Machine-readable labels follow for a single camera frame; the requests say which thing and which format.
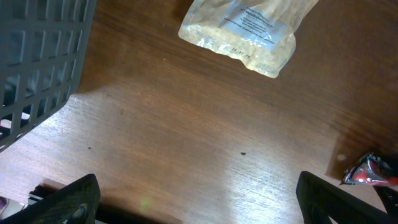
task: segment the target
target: black object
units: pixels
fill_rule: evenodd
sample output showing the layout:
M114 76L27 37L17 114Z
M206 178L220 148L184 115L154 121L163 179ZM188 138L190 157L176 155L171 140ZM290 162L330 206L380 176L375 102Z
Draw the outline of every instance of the black object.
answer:
M95 221L95 213L100 202L100 187L94 174L88 174L45 200L23 209L6 218L8 223L89 223Z
M388 213L363 202L321 178L302 172L296 194L306 224L398 223L398 192L374 187Z

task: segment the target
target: wooden table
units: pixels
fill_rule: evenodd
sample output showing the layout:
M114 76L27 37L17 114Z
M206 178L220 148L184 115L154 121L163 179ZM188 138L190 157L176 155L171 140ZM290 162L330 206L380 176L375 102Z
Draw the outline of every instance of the wooden table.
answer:
M179 39L191 2L98 1L78 93L0 154L0 195L94 173L103 203L166 223L302 223L302 170L338 184L397 147L395 1L320 1L276 79Z

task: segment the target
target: white label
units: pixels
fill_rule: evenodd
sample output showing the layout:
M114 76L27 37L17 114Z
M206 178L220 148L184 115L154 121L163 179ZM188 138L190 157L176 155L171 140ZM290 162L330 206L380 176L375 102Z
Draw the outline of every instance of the white label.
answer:
M232 3L226 10L220 27L240 35L252 44L273 50L284 35L286 26L270 20L262 11Z

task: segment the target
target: red package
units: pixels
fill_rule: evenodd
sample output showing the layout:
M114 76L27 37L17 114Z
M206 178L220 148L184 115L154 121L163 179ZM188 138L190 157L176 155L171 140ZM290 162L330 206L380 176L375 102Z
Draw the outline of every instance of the red package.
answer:
M370 152L344 172L341 184L398 185L397 160L382 159Z

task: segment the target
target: plastic bag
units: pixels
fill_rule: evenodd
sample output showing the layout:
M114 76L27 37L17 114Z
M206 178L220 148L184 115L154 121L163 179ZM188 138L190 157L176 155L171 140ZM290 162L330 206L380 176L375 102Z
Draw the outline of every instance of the plastic bag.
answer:
M275 78L295 49L293 33L318 0L195 0L178 35Z
M397 162L395 157L383 159L374 153L366 154L345 171L341 184L398 185Z

